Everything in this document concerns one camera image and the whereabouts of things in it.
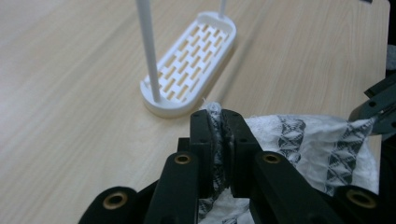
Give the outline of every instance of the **black and white patterned fabric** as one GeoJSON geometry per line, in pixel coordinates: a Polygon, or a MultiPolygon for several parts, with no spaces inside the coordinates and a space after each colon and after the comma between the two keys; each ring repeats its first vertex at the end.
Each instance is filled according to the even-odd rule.
{"type": "MultiPolygon", "coordinates": [[[[206,105],[220,127],[217,103],[206,105]]],[[[333,195],[339,186],[355,185],[378,193],[378,171],[368,146],[374,119],[348,122],[330,116],[273,115],[246,119],[262,150],[284,155],[315,189],[333,195]]],[[[224,189],[221,133],[215,158],[215,195],[200,200],[200,223],[254,223],[248,199],[233,198],[224,189]]]]}

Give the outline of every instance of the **light wood tabletop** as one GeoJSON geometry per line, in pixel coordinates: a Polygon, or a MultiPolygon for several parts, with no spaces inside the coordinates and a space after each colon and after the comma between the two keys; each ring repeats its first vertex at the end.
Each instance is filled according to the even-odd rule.
{"type": "MultiPolygon", "coordinates": [[[[218,7],[152,0],[157,58],[218,7]]],[[[245,118],[347,119],[384,77],[386,0],[230,0],[225,12],[235,44],[202,97],[245,118]]],[[[144,57],[134,0],[0,1],[1,223],[77,223],[103,190],[159,178],[190,118],[147,111],[144,57]]]]}

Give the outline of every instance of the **perforated white tray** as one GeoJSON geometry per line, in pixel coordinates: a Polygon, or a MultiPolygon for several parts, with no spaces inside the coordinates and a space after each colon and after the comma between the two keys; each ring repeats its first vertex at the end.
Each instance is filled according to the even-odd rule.
{"type": "Polygon", "coordinates": [[[165,118],[188,112],[229,52],[235,36],[236,28],[229,18],[220,18],[218,12],[200,13],[157,63],[161,101],[153,100],[149,76],[140,83],[148,109],[165,118]]]}

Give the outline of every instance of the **white pole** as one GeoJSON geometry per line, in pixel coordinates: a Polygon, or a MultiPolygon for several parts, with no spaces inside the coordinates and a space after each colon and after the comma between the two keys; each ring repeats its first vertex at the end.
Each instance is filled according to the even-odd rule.
{"type": "Polygon", "coordinates": [[[223,19],[223,17],[224,17],[225,1],[226,0],[221,0],[220,1],[219,18],[221,18],[221,19],[223,19]]]}
{"type": "Polygon", "coordinates": [[[140,29],[142,31],[143,44],[148,64],[148,76],[154,102],[161,101],[160,85],[158,83],[157,60],[155,58],[154,37],[151,24],[151,13],[149,0],[136,0],[137,12],[139,14],[140,29]]]}

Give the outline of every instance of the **wooden table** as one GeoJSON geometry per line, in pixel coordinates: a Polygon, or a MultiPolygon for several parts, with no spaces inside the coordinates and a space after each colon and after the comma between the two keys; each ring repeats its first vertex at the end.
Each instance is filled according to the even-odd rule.
{"type": "MultiPolygon", "coordinates": [[[[218,5],[153,0],[157,57],[218,5]]],[[[226,14],[236,43],[203,97],[246,118],[347,119],[385,74],[386,0],[229,1],[226,14]]],[[[0,2],[1,223],[77,223],[103,190],[159,177],[189,116],[149,113],[146,73],[133,0],[0,2]]]]}

